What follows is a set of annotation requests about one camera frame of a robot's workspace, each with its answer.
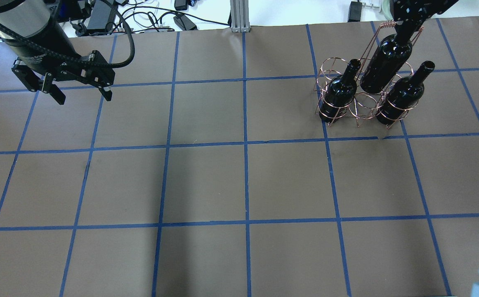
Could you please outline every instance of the wine bottle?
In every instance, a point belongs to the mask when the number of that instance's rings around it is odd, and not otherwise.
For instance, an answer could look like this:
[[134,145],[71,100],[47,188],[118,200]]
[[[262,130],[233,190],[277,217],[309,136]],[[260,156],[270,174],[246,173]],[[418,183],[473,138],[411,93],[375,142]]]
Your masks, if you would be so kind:
[[360,61],[353,59],[347,64],[343,75],[338,75],[328,85],[328,90],[320,103],[320,118],[328,123],[341,117],[356,93],[356,72],[360,69]]
[[377,112],[377,120],[385,125],[395,123],[405,112],[404,109],[414,107],[425,92],[423,81],[434,71],[435,64],[426,61],[413,76],[399,79],[394,88],[386,95],[386,102]]
[[370,94],[377,94],[386,87],[403,64],[410,58],[413,30],[400,26],[397,34],[384,38],[371,58],[360,87]]

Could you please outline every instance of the dark glass bottle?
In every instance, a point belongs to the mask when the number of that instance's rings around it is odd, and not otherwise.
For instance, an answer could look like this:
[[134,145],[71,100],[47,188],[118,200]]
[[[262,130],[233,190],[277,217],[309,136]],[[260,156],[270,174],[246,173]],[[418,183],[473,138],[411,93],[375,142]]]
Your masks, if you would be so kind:
[[413,31],[399,28],[397,34],[384,38],[371,58],[360,87],[370,94],[377,94],[386,87],[403,64],[410,58]]
[[360,61],[353,59],[347,64],[343,75],[335,77],[328,86],[324,99],[320,102],[320,118],[328,123],[335,122],[345,112],[346,105],[353,100],[356,93],[356,72]]
[[391,125],[403,115],[403,109],[414,107],[425,92],[423,81],[434,71],[434,68],[435,64],[432,61],[426,61],[413,76],[399,79],[386,95],[386,103],[377,112],[377,120],[382,124]]

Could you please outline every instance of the grid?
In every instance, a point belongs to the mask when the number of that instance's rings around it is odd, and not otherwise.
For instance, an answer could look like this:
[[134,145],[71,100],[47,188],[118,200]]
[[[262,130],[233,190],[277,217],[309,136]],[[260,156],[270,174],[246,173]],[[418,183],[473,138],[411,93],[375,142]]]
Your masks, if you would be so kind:
[[[375,31],[375,27],[373,23],[370,23],[373,30]],[[469,102],[471,103],[472,109],[479,121],[479,111],[475,105],[475,102],[471,96],[471,93],[467,87],[465,79],[463,77],[463,73],[469,71],[479,71],[479,68],[460,68],[454,56],[454,52],[448,42],[447,36],[441,26],[441,21],[437,19],[437,25],[439,26],[439,30],[443,36],[445,44],[447,45],[448,52],[454,62],[455,68],[454,69],[438,69],[436,73],[458,73],[460,76],[460,80],[462,86],[464,87],[464,91],[466,92],[467,97],[469,98]],[[431,214],[428,209],[428,205],[426,202],[426,197],[424,193],[424,189],[422,186],[422,182],[420,180],[418,167],[416,164],[416,158],[414,157],[411,140],[412,139],[424,139],[424,138],[441,138],[441,137],[479,137],[479,132],[476,133],[450,133],[450,134],[416,134],[416,135],[409,135],[407,133],[405,123],[401,121],[401,129],[403,135],[393,135],[385,137],[384,139],[404,139],[406,143],[406,147],[408,149],[409,158],[411,161],[411,165],[413,167],[413,173],[416,178],[420,199],[424,208],[424,214],[422,215],[407,215],[407,216],[371,216],[371,217],[344,217],[341,216],[339,210],[339,201],[337,199],[337,189],[335,184],[335,175],[336,172],[333,169],[333,162],[331,157],[331,148],[330,145],[332,143],[336,143],[338,141],[363,141],[363,140],[374,140],[379,139],[379,137],[329,137],[328,130],[326,129],[326,125],[321,123],[319,120],[319,124],[322,125],[323,131],[323,138],[312,138],[312,139],[281,139],[281,140],[269,140],[269,141],[249,141],[247,136],[247,82],[254,81],[254,80],[287,80],[287,79],[299,79],[299,78],[315,78],[317,76],[317,62],[315,58],[315,51],[313,47],[313,40],[311,38],[311,30],[309,25],[306,25],[307,29],[307,39],[309,41],[309,47],[311,51],[311,62],[313,63],[313,71],[312,75],[288,75],[288,76],[277,76],[277,77],[247,77],[247,58],[246,58],[246,41],[245,41],[245,33],[242,36],[242,52],[243,52],[243,77],[241,78],[232,78],[232,79],[209,79],[209,80],[185,80],[185,81],[177,81],[177,57],[179,54],[179,39],[181,38],[181,34],[177,32],[176,42],[175,42],[175,59],[173,65],[173,76],[171,81],[165,82],[152,82],[152,83],[124,83],[114,85],[113,88],[117,87],[133,87],[133,86],[150,86],[150,85],[168,85],[171,86],[171,100],[170,100],[170,109],[168,115],[168,137],[166,145],[142,145],[142,146],[110,146],[110,147],[95,147],[94,143],[96,140],[96,134],[99,126],[100,115],[102,112],[102,105],[103,105],[103,98],[100,98],[100,102],[98,105],[98,112],[96,116],[96,122],[94,125],[94,131],[92,134],[92,140],[90,143],[90,147],[88,148],[79,148],[79,149],[72,149],[72,150],[22,150],[23,141],[26,137],[26,132],[28,130],[28,125],[32,118],[32,113],[34,111],[34,107],[36,105],[36,101],[38,99],[39,93],[36,93],[32,105],[30,107],[30,111],[28,113],[28,118],[26,120],[25,126],[23,128],[23,132],[21,134],[21,138],[19,144],[17,145],[17,149],[15,151],[0,151],[0,155],[13,155],[14,160],[9,171],[9,175],[7,178],[7,182],[3,189],[3,194],[0,198],[0,211],[3,207],[3,203],[7,196],[7,190],[9,187],[9,183],[11,177],[13,175],[13,171],[17,162],[17,158],[19,155],[22,154],[66,154],[66,153],[79,153],[84,152],[88,153],[88,160],[87,166],[83,175],[83,182],[81,185],[81,191],[79,196],[78,207],[76,210],[76,217],[73,225],[64,225],[64,226],[24,226],[24,227],[0,227],[0,231],[34,231],[34,230],[70,230],[72,231],[71,241],[69,245],[68,255],[66,258],[66,265],[64,268],[64,276],[61,282],[61,289],[60,289],[60,296],[64,295],[64,290],[66,286],[66,278],[69,271],[69,264],[71,258],[73,256],[73,245],[75,242],[76,232],[77,230],[83,229],[123,229],[123,228],[157,228],[157,236],[156,236],[156,248],[155,248],[155,259],[154,259],[154,267],[153,267],[153,281],[152,281],[152,296],[156,296],[157,292],[157,282],[158,282],[158,275],[160,274],[159,271],[159,261],[160,261],[160,254],[161,254],[161,239],[162,239],[162,230],[163,228],[168,227],[180,227],[180,226],[218,226],[218,225],[242,225],[245,226],[245,242],[246,242],[246,278],[247,278],[247,295],[252,295],[252,284],[251,284],[251,252],[250,252],[250,226],[252,224],[283,224],[283,223],[308,223],[308,222],[335,222],[337,224],[337,233],[339,237],[340,243],[340,251],[341,251],[341,260],[342,260],[342,267],[343,267],[343,275],[345,279],[345,287],[347,291],[347,295],[351,296],[351,283],[350,283],[350,273],[348,270],[347,264],[347,254],[345,248],[345,240],[343,234],[343,227],[342,222],[365,222],[365,221],[388,221],[388,220],[426,220],[428,223],[428,228],[430,234],[432,235],[432,243],[434,245],[435,254],[437,261],[439,262],[439,269],[441,270],[441,276],[443,278],[443,283],[445,286],[445,290],[447,295],[452,295],[451,288],[448,283],[447,273],[445,269],[445,265],[443,264],[443,259],[441,258],[441,252],[439,250],[439,243],[437,241],[437,237],[434,231],[434,225],[432,220],[435,219],[448,219],[448,218],[476,218],[479,217],[479,213],[470,213],[470,214]],[[116,46],[117,38],[113,39],[113,44],[111,47],[111,56],[109,61],[113,60],[113,55],[115,53],[115,46]],[[243,141],[229,141],[229,142],[215,142],[215,143],[193,143],[193,144],[172,144],[171,143],[171,135],[172,135],[172,119],[173,119],[173,111],[174,111],[174,98],[175,98],[175,86],[181,84],[188,84],[188,83],[224,83],[230,81],[241,81],[243,83]],[[80,89],[89,89],[92,87],[62,87],[62,90],[80,90]],[[1,93],[8,93],[8,92],[26,92],[25,90],[3,90],[0,91]],[[326,217],[326,218],[294,218],[294,219],[251,219],[250,218],[250,203],[249,203],[249,168],[248,168],[248,158],[249,158],[249,145],[258,144],[282,144],[282,143],[309,143],[309,142],[316,142],[316,143],[325,143],[326,147],[326,157],[328,161],[328,169],[329,169],[329,179],[332,189],[333,195],[333,204],[334,204],[334,217]],[[164,222],[164,205],[165,205],[165,196],[166,196],[166,180],[168,177],[168,162],[170,157],[170,148],[177,148],[177,147],[205,147],[205,146],[243,146],[243,153],[245,159],[245,219],[244,220],[221,220],[221,221],[208,221],[208,222]],[[162,177],[162,190],[160,194],[160,211],[158,215],[158,222],[152,224],[89,224],[89,225],[80,225],[79,217],[80,211],[83,201],[83,196],[86,189],[88,173],[89,173],[89,165],[92,161],[92,157],[94,152],[99,151],[115,151],[115,150],[141,150],[141,149],[164,149],[165,156],[164,156],[164,171]]]

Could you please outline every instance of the metal post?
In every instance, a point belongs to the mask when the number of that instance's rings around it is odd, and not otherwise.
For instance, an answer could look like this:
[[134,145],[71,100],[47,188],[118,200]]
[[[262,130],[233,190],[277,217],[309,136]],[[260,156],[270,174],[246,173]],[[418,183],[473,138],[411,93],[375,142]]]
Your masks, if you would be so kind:
[[230,0],[232,32],[250,32],[248,21],[248,0]]

